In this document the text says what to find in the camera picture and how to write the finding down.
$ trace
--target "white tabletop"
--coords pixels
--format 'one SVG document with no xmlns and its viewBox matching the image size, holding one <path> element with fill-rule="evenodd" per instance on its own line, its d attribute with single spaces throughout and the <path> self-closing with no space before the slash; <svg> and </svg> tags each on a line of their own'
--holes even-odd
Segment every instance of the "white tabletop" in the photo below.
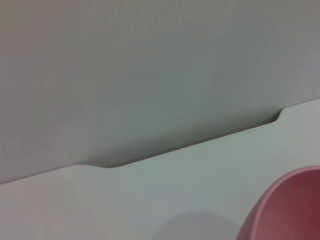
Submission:
<svg viewBox="0 0 320 240">
<path fill-rule="evenodd" d="M 4 240 L 232 240 L 278 177 L 320 165 L 320 100 L 276 122 L 118 168 L 0 185 Z"/>
</svg>

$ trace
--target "gray wall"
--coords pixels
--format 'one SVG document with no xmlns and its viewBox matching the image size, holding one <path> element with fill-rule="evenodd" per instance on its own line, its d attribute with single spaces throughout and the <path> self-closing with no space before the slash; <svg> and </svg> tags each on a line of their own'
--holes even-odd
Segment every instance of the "gray wall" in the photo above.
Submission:
<svg viewBox="0 0 320 240">
<path fill-rule="evenodd" d="M 319 12 L 319 0 L 1 0 L 0 182 L 127 163 L 320 97 Z"/>
</svg>

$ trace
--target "pink object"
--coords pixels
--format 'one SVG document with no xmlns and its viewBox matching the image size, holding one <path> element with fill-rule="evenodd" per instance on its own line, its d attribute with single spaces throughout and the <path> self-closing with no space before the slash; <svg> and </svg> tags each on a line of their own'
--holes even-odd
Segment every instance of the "pink object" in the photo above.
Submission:
<svg viewBox="0 0 320 240">
<path fill-rule="evenodd" d="M 273 183 L 236 240 L 320 240 L 320 166 L 296 169 Z"/>
</svg>

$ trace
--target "white surface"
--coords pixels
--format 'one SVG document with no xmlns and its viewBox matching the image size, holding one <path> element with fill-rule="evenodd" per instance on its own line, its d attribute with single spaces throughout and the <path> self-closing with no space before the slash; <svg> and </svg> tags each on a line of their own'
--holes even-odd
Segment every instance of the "white surface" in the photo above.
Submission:
<svg viewBox="0 0 320 240">
<path fill-rule="evenodd" d="M 6 240 L 232 240 L 278 177 L 320 164 L 320 100 L 271 124 L 119 168 L 76 165 L 0 185 Z"/>
<path fill-rule="evenodd" d="M 0 0 L 0 183 L 113 166 L 320 97 L 319 0 Z"/>
</svg>

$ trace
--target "pink cup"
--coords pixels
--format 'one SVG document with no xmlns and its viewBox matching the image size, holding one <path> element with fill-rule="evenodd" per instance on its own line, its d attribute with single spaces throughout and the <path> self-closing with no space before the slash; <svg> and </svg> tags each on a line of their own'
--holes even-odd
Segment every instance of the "pink cup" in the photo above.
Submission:
<svg viewBox="0 0 320 240">
<path fill-rule="evenodd" d="M 236 240 L 320 240 L 320 166 L 293 170 L 274 182 Z"/>
</svg>

